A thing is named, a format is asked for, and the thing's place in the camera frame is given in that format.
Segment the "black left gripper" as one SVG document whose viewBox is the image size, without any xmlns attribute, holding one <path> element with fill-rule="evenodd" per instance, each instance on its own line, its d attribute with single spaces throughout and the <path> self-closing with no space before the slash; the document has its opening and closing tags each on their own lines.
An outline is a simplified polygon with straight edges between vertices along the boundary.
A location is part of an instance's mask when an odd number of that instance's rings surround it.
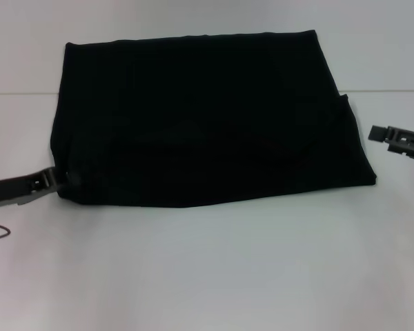
<svg viewBox="0 0 414 331">
<path fill-rule="evenodd" d="M 58 192 L 60 189 L 79 188 L 81 177 L 56 167 L 46 168 L 24 177 L 0 180 L 0 207 L 24 204 L 30 197 Z"/>
</svg>

